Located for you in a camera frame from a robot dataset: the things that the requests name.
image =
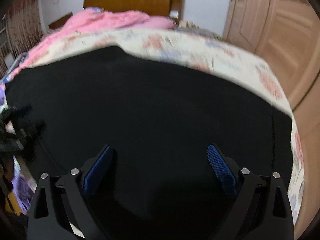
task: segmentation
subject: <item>floral bedspread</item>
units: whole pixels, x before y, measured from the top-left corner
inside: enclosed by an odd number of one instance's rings
[[[289,102],[268,64],[261,58],[227,43],[172,30],[120,29],[73,33],[41,51],[28,67],[82,54],[106,46],[120,46],[136,57],[176,63],[236,83],[255,93],[292,118],[292,177],[288,196],[294,223],[304,189],[303,154]],[[12,79],[20,69],[9,77]]]

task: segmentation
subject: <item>screw head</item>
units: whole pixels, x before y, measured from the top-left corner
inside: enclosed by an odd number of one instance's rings
[[[41,179],[46,179],[48,177],[48,173],[44,172],[41,174]]]
[[[280,178],[280,174],[278,172],[274,172],[273,173],[273,176],[276,178],[276,179],[279,179]]]
[[[70,172],[72,175],[77,175],[79,173],[79,169],[75,168],[75,169],[72,169],[71,172]]]
[[[241,169],[241,172],[244,174],[244,175],[248,175],[250,173],[250,171],[247,169],[247,168],[242,168]]]

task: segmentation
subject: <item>black cloth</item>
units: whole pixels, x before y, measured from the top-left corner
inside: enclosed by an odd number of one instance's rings
[[[205,239],[232,203],[207,160],[216,143],[255,174],[292,171],[292,120],[250,91],[183,66],[109,47],[24,69],[9,105],[31,104],[14,127],[44,120],[28,167],[62,175],[105,144],[113,168],[89,202],[117,239]]]

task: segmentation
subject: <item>wooden door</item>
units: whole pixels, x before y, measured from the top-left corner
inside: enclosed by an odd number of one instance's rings
[[[223,36],[222,36],[222,39],[224,41],[227,41],[228,39],[235,8],[236,8],[236,0],[230,0],[226,24],[224,25]]]
[[[294,109],[320,70],[320,20],[306,0],[271,0],[256,54],[268,62]]]
[[[270,0],[236,0],[227,41],[255,52],[268,15]]]

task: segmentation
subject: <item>textured blue pad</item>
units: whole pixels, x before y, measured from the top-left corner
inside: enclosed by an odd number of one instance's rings
[[[227,195],[237,194],[236,178],[214,145],[208,147],[208,160]]]
[[[113,150],[108,146],[84,178],[82,195],[87,198],[97,191],[112,162]]]

